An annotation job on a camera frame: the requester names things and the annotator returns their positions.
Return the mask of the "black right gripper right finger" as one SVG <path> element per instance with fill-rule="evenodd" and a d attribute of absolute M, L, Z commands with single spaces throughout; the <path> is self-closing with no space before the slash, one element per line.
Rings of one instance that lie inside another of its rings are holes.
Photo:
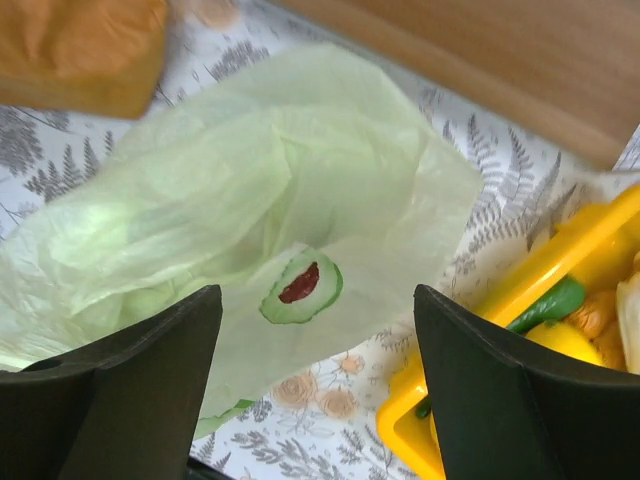
<path fill-rule="evenodd" d="M 426 285 L 414 320 L 447 478 L 638 478 L 638 376 L 540 346 Z"/>

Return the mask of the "yellow toy lemon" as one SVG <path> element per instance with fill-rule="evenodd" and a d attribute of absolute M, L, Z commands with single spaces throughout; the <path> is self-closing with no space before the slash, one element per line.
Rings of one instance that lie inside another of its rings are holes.
<path fill-rule="evenodd" d="M 543 322 L 525 337 L 541 346 L 568 357 L 604 367 L 604 359 L 581 331 L 563 322 Z"/>

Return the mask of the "light green plastic bag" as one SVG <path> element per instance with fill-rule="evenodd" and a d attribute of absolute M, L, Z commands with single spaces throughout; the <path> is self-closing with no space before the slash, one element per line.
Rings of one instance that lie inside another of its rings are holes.
<path fill-rule="evenodd" d="M 217 285 L 203 437 L 407 313 L 482 186 L 377 65 L 329 43 L 264 59 L 135 125 L 95 177 L 2 243 L 1 366 Z"/>

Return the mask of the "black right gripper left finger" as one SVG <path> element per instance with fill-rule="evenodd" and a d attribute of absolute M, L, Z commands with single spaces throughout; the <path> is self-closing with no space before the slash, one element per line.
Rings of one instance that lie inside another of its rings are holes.
<path fill-rule="evenodd" d="M 184 479 L 222 319 L 206 286 L 17 372 L 1 370 L 4 479 Z"/>

